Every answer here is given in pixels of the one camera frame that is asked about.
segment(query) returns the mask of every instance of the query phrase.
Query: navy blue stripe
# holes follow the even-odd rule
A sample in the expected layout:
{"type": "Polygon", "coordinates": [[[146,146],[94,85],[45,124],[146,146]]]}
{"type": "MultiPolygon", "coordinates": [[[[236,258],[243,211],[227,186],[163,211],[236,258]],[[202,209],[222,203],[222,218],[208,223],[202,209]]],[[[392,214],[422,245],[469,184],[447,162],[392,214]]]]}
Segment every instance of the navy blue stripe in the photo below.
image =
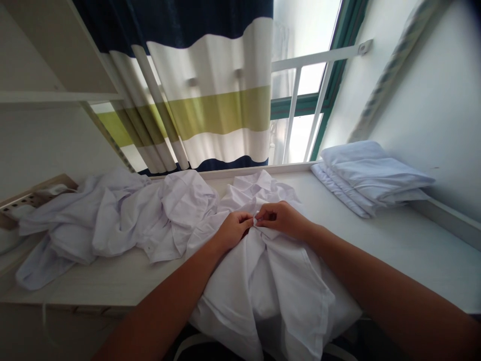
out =
{"type": "MultiPolygon", "coordinates": [[[[195,170],[196,171],[210,171],[210,170],[226,170],[226,169],[236,169],[236,168],[248,168],[248,167],[253,167],[253,166],[265,166],[269,162],[269,159],[266,159],[263,162],[254,162],[251,157],[248,155],[244,155],[232,162],[226,163],[221,160],[217,159],[207,159],[204,160],[199,167],[197,167],[195,170]]],[[[174,169],[172,171],[164,172],[164,173],[151,173],[149,169],[144,169],[138,172],[140,175],[146,175],[146,176],[160,176],[160,175],[168,175],[171,173],[175,173],[177,171],[181,171],[179,163],[176,163],[177,169],[174,169]]]]}
{"type": "Polygon", "coordinates": [[[146,42],[184,49],[206,34],[241,37],[256,18],[272,18],[273,0],[73,0],[102,53],[133,57],[146,42]]]}

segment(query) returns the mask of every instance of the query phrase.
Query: hand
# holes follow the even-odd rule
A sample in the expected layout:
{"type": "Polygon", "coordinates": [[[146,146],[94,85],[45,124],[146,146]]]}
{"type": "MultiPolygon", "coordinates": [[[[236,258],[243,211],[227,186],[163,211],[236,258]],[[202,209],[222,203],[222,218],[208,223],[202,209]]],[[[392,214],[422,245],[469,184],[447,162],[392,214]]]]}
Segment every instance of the hand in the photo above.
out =
{"type": "Polygon", "coordinates": [[[257,227],[271,228],[300,240],[306,240],[314,225],[286,201],[264,204],[256,219],[257,227]]]}
{"type": "Polygon", "coordinates": [[[224,220],[212,240],[220,244],[226,252],[237,246],[253,225],[254,218],[250,213],[232,212],[224,220]]]}

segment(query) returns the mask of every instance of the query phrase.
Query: human arm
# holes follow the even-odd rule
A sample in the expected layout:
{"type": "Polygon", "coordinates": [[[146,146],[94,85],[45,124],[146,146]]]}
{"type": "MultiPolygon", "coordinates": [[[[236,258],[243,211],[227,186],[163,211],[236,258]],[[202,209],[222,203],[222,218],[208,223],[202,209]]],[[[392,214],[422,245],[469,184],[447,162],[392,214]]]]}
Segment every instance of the human arm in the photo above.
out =
{"type": "Polygon", "coordinates": [[[253,224],[249,213],[229,214],[200,250],[124,318],[93,359],[161,359],[187,323],[221,257],[253,224]]]}
{"type": "Polygon", "coordinates": [[[306,242],[414,359],[481,359],[481,325],[438,294],[310,222],[286,202],[263,205],[256,218],[258,227],[306,242]]]}

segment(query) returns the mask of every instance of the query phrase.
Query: white wall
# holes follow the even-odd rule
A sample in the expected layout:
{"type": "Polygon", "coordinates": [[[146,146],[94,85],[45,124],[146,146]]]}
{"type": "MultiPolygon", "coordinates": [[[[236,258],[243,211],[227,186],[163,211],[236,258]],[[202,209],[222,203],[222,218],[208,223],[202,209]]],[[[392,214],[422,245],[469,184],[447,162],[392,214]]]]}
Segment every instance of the white wall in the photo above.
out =
{"type": "Polygon", "coordinates": [[[370,139],[436,178],[435,199],[481,222],[481,39],[466,3],[446,10],[370,139]]]}
{"type": "Polygon", "coordinates": [[[0,3],[0,90],[64,90],[54,72],[0,3]]]}
{"type": "Polygon", "coordinates": [[[386,66],[417,0],[370,0],[357,44],[374,39],[371,51],[347,62],[321,149],[347,142],[386,66]]]}
{"type": "Polygon", "coordinates": [[[0,113],[0,199],[61,173],[75,182],[124,166],[80,107],[0,113]]]}

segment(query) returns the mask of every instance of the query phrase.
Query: metal bar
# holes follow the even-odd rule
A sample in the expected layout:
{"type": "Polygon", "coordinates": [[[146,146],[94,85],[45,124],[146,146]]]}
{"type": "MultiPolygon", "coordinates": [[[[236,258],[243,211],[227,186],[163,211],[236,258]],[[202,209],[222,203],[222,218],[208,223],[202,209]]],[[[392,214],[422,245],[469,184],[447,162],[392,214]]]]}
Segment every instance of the metal bar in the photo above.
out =
{"type": "Polygon", "coordinates": [[[372,39],[359,45],[329,50],[317,54],[305,55],[292,59],[279,60],[272,63],[271,71],[276,72],[292,68],[302,68],[306,65],[353,58],[357,55],[364,55],[367,53],[371,47],[371,44],[372,39]]]}
{"type": "Polygon", "coordinates": [[[334,61],[330,61],[326,64],[324,70],[324,76],[322,77],[321,90],[319,91],[319,98],[317,99],[316,111],[314,112],[314,120],[312,121],[311,133],[309,134],[309,141],[307,142],[306,154],[304,155],[304,162],[309,160],[311,155],[314,136],[319,129],[319,115],[321,114],[322,104],[324,103],[324,97],[326,96],[327,86],[329,79],[331,78],[332,68],[334,67],[334,61]]]}
{"type": "Polygon", "coordinates": [[[283,157],[282,164],[288,163],[289,143],[291,142],[292,123],[294,121],[294,113],[296,112],[297,93],[299,92],[299,83],[301,81],[301,70],[302,70],[302,67],[296,68],[296,77],[294,80],[294,89],[292,91],[291,110],[289,111],[289,121],[287,124],[287,134],[286,134],[286,141],[284,143],[284,157],[283,157]]]}

